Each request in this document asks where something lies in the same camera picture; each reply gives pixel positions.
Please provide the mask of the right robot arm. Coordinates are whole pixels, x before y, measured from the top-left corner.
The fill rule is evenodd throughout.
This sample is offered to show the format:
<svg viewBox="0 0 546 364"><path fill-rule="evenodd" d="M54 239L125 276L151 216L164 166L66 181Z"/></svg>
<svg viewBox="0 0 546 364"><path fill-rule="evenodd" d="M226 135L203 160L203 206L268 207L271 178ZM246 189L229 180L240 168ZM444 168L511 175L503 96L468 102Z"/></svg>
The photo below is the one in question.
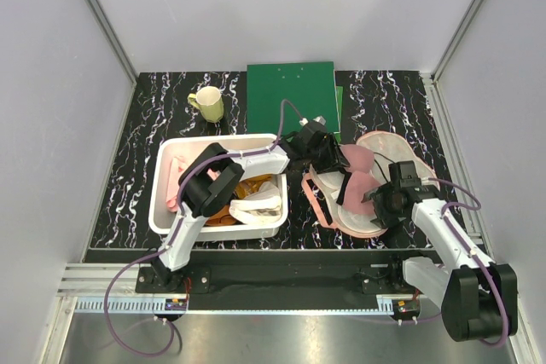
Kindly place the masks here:
<svg viewBox="0 0 546 364"><path fill-rule="evenodd" d="M437 188L445 181L425 177L410 184L387 182L368 191L375 223L392 228L409 219L423 231L440 257L441 267L426 257L411 257L387 271L395 292L411 287L424 293L440 310L444 328L456 342L479 340L500 348L515 335L517 275L482 251L452 216Z"/></svg>

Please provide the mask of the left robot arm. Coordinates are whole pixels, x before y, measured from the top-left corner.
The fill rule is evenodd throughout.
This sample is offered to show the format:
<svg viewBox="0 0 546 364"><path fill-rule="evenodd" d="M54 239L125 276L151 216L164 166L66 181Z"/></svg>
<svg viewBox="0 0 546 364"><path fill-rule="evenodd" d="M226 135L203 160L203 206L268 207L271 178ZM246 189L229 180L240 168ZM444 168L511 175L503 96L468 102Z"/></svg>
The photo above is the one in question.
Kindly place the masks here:
<svg viewBox="0 0 546 364"><path fill-rule="evenodd" d="M293 162L307 161L318 172L349 167L334 135L317 121L262 147L248 148L249 139L244 135L239 147L228 149L206 138L201 150L191 145L185 152L195 158L175 181L177 211L165 242L151 259L154 282L165 292L175 292L183 285L183 269L200 231L230 202L240 181L281 175Z"/></svg>

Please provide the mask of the pink bra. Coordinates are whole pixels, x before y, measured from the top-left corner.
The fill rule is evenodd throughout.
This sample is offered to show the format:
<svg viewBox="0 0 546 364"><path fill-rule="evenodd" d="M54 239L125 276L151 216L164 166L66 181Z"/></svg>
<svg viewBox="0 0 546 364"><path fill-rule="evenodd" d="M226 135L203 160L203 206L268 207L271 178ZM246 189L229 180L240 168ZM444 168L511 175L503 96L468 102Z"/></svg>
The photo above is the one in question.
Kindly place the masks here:
<svg viewBox="0 0 546 364"><path fill-rule="evenodd" d="M366 193L380 186L371 175L375 154L356 144L342 145L340 150L348 161L348 167L342 172L344 179L336 203L352 214L373 216L374 204L366 198Z"/></svg>

